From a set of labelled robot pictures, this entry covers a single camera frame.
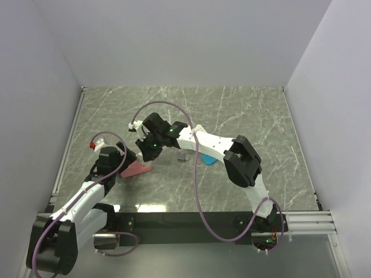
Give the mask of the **pink triangular power strip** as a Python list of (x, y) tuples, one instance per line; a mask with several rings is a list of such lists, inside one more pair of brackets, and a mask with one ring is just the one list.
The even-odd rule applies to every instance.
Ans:
[(152, 170), (151, 162), (140, 163), (137, 158), (130, 164), (120, 175), (122, 178), (132, 177), (134, 175), (143, 174)]

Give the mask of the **white square plug adapter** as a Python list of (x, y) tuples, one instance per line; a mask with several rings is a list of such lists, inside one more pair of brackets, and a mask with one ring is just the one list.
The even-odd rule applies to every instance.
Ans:
[(144, 160), (143, 160), (143, 154), (142, 154), (141, 152), (139, 152), (139, 153), (137, 154), (137, 160), (138, 160), (140, 163), (143, 163), (143, 162), (144, 162)]

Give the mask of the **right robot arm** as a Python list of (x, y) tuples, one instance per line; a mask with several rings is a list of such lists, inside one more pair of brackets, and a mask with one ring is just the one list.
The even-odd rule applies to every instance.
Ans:
[(275, 224), (277, 207), (269, 200), (263, 182), (261, 158), (246, 137), (219, 137), (207, 133), (201, 125), (191, 128), (179, 121), (170, 124), (156, 112), (144, 121), (133, 121), (128, 127), (138, 134), (136, 145), (145, 162), (155, 160), (163, 147), (198, 151), (221, 161), (231, 182), (243, 188), (256, 213), (253, 229), (268, 231)]

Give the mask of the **blue square plug adapter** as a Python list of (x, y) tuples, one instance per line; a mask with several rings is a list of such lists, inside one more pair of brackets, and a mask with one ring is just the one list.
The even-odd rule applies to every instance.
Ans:
[(210, 166), (217, 162), (216, 158), (209, 156), (209, 155), (205, 155), (205, 154), (201, 156), (201, 159), (204, 162), (204, 164), (206, 164), (207, 166)]

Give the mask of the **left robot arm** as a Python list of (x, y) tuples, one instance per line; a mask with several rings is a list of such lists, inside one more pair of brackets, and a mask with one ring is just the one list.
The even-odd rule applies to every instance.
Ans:
[(67, 275), (76, 263), (79, 249), (93, 234), (115, 228), (114, 208), (101, 200), (115, 185), (117, 175), (136, 162), (137, 156), (121, 142), (96, 151), (98, 158), (79, 191), (55, 213), (38, 217), (33, 223), (27, 268)]

